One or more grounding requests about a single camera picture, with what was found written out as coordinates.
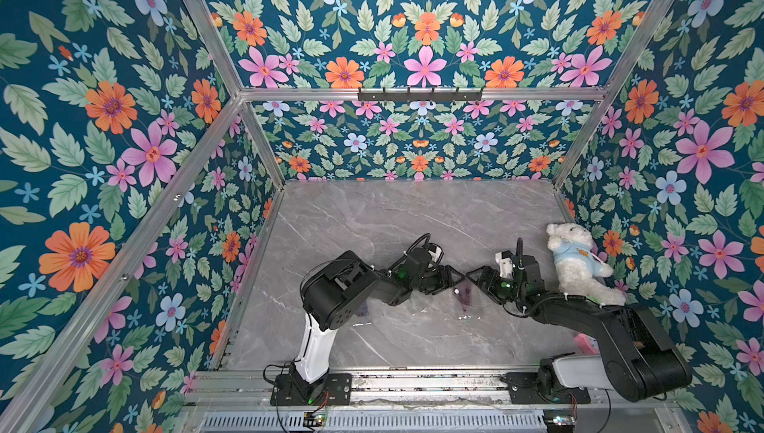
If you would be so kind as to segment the purple protractor ruler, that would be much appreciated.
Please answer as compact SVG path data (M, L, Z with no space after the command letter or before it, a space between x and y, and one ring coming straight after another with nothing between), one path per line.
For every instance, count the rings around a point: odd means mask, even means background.
M472 285L463 284L454 289L456 300L464 313L471 311L473 307Z

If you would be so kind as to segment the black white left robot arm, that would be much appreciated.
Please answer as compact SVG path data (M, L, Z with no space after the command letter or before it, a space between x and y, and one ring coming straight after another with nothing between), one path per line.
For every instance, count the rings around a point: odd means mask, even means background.
M383 269L352 251L320 264L300 286L306 327L290 375L310 387L324 381L337 331L367 300L397 307L414 293L436 296L466 279L442 260L440 246L427 242L405 250L401 258Z

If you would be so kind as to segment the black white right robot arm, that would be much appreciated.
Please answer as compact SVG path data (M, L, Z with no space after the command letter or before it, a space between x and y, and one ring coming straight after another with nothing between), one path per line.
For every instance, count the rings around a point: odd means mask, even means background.
M692 383L692 369L650 309L602 305L581 295L545 288L538 262L509 251L499 266L466 279L517 319L563 327L595 339L594 355L557 355L539 363L534 387L547 398L572 389L604 389L639 402Z

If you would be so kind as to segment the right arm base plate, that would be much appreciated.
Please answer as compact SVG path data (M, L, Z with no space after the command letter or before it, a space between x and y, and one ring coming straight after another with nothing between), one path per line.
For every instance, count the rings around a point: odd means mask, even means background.
M509 388L509 396L514 404L590 404L591 396L582 387L565 387L551 371L527 371L527 373L505 373L501 381Z

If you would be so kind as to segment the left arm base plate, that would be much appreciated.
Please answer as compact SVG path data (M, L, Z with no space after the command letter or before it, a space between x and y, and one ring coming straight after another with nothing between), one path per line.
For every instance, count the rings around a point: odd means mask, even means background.
M352 391L350 373L327 373L308 383L296 371L279 374L270 398L272 406L346 406Z

